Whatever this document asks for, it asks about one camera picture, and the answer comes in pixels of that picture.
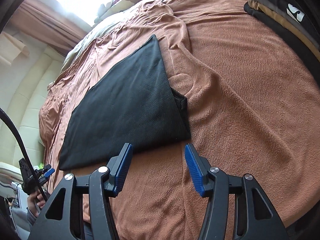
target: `brown folded garment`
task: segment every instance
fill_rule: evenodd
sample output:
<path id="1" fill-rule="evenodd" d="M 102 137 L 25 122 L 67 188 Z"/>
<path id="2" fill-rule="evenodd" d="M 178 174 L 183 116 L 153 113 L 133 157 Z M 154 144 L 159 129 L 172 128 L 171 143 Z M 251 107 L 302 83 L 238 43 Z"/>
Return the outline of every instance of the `brown folded garment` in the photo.
<path id="1" fill-rule="evenodd" d="M 319 88 L 292 49 L 244 12 L 246 2 L 142 1 L 50 89 L 39 114 L 45 161 L 57 168 L 71 112 L 87 90 L 156 34 L 170 85 L 188 99 L 200 155 L 228 174 L 253 174 L 286 226 L 300 218 L 320 199 Z M 194 190 L 185 143 L 133 157 L 123 191 L 111 199 L 120 239 L 197 239 L 207 199 Z M 62 176 L 54 173 L 49 192 Z M 233 205 L 231 196 L 226 239 L 232 237 Z"/>
<path id="2" fill-rule="evenodd" d="M 294 27 L 287 19 L 285 19 L 280 14 L 277 14 L 276 12 L 270 10 L 268 7 L 264 6 L 263 4 L 255 1 L 255 0 L 249 0 L 248 4 L 252 9 L 264 12 L 266 15 L 268 15 L 269 17 L 274 19 L 276 22 L 280 23 L 282 25 L 282 27 L 291 31 L 312 51 L 312 53 L 320 61 L 319 50 L 313 45 L 313 43 L 301 31 L 299 31 L 296 27 Z"/>

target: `curtain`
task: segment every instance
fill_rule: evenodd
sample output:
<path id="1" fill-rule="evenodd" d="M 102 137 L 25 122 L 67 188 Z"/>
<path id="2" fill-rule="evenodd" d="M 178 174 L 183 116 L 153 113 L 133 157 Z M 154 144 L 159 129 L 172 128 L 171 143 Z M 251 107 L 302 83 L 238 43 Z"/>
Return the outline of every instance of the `curtain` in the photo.
<path id="1" fill-rule="evenodd" d="M 64 56 L 87 34 L 38 0 L 25 0 L 10 22 L 25 34 L 48 44 Z"/>
<path id="2" fill-rule="evenodd" d="M 20 54 L 29 56 L 29 50 L 21 41 L 6 32 L 0 34 L 0 64 L 11 66 L 12 61 Z"/>

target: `stack of folded clothes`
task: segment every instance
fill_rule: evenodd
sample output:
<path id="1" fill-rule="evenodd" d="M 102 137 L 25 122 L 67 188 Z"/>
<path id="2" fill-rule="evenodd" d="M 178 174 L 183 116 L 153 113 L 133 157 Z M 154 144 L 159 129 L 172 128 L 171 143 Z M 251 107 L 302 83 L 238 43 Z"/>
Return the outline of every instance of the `stack of folded clothes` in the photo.
<path id="1" fill-rule="evenodd" d="M 320 86 L 320 35 L 295 0 L 249 0 L 244 10 L 277 33 Z"/>

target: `headboard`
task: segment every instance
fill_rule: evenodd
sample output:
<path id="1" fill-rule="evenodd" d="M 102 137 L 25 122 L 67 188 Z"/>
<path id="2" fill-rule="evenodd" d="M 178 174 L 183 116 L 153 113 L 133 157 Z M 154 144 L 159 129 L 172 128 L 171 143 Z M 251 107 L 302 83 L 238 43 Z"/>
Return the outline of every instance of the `headboard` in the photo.
<path id="1" fill-rule="evenodd" d="M 39 137 L 39 110 L 48 94 L 47 86 L 60 73 L 64 57 L 47 46 L 13 95 L 6 111 L 18 129 L 32 165 L 43 162 L 44 147 Z M 20 172 L 22 152 L 6 125 L 0 129 L 0 173 Z"/>

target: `pink curtain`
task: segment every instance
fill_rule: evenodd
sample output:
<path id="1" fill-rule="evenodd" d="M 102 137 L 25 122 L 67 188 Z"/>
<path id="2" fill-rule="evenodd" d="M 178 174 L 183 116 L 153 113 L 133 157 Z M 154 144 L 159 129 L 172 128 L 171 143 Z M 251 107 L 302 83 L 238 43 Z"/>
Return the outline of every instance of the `pink curtain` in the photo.
<path id="1" fill-rule="evenodd" d="M 48 44 L 65 56 L 87 34 L 38 0 L 25 0 L 10 22 L 25 34 Z"/>

